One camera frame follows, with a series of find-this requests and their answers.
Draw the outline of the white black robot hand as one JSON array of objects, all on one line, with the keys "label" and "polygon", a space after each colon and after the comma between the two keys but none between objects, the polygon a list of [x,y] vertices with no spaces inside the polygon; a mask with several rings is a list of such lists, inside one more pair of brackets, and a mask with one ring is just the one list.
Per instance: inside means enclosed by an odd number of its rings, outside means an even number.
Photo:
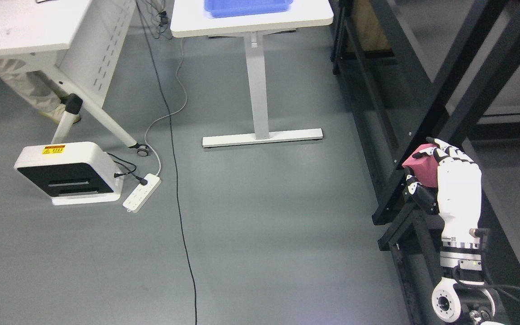
[{"label": "white black robot hand", "polygon": [[431,172],[436,176],[436,188],[424,185],[417,173],[406,167],[406,193],[424,212],[438,214],[445,222],[441,233],[444,246],[478,249],[479,238],[471,231],[478,228],[481,214],[481,169],[460,148],[438,138],[426,140],[431,146],[411,157],[436,162]]}]

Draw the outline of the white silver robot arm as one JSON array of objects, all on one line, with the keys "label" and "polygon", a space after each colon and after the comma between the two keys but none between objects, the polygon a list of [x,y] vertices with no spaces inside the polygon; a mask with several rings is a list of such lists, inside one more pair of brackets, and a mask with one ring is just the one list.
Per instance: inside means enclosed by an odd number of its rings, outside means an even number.
[{"label": "white silver robot arm", "polygon": [[499,296],[485,288],[481,254],[475,249],[444,246],[440,249],[442,277],[431,304],[444,322],[455,325],[500,325]]}]

